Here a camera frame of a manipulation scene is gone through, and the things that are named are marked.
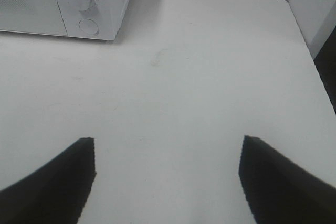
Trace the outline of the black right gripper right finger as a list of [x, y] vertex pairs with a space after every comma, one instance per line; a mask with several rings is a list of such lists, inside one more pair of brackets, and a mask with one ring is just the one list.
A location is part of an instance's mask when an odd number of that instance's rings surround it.
[[256, 223], [335, 223], [335, 187], [246, 135], [238, 169]]

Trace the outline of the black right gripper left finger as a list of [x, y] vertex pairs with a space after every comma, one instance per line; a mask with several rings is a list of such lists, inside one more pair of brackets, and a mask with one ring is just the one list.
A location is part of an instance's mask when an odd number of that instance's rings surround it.
[[80, 138], [1, 190], [1, 223], [78, 223], [96, 176], [94, 139]]

